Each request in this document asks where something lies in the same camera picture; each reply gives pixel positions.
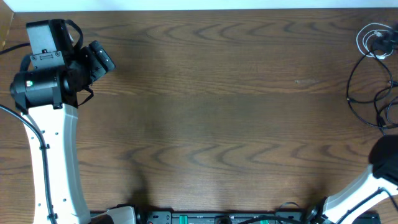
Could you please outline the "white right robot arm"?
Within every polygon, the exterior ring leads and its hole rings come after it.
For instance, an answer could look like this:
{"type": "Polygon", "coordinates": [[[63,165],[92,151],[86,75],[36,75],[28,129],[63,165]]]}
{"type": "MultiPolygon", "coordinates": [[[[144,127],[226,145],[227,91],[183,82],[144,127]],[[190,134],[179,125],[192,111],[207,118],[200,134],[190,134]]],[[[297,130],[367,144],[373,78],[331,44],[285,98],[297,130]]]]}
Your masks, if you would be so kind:
{"type": "Polygon", "coordinates": [[[369,154],[364,172],[342,191],[325,197],[311,209],[304,223],[353,223],[386,198],[397,195],[397,136],[381,137],[369,154]]]}

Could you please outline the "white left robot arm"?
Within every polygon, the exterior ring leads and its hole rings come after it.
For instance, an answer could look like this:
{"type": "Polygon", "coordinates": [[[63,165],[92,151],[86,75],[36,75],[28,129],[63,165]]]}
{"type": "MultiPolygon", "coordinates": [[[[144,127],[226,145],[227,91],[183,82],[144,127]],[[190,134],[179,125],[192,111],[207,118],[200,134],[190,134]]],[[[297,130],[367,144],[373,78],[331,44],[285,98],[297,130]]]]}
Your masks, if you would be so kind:
{"type": "Polygon", "coordinates": [[[130,205],[92,214],[80,181],[76,126],[77,94],[115,68],[102,45],[73,40],[71,20],[51,19],[26,25],[31,53],[10,85],[11,114],[29,138],[35,190],[35,223],[135,223],[130,205]]]}

